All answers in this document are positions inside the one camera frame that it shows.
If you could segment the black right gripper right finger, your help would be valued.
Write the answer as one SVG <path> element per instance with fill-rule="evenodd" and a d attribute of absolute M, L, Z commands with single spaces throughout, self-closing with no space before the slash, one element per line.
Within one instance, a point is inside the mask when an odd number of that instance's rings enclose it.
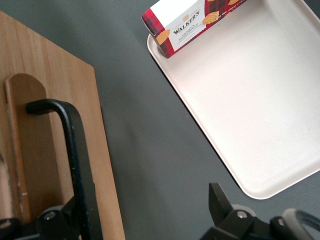
<path fill-rule="evenodd" d="M 208 208 L 214 226 L 202 240 L 269 240 L 269 225 L 243 207 L 235 208 L 229 202 L 219 183 L 208 187 Z"/>

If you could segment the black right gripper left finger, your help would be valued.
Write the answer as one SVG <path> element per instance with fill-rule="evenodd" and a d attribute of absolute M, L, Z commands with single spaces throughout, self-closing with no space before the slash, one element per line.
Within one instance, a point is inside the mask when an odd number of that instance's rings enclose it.
<path fill-rule="evenodd" d="M 36 220 L 22 227 L 23 240 L 81 240 L 75 198 L 65 205 L 46 209 Z"/>

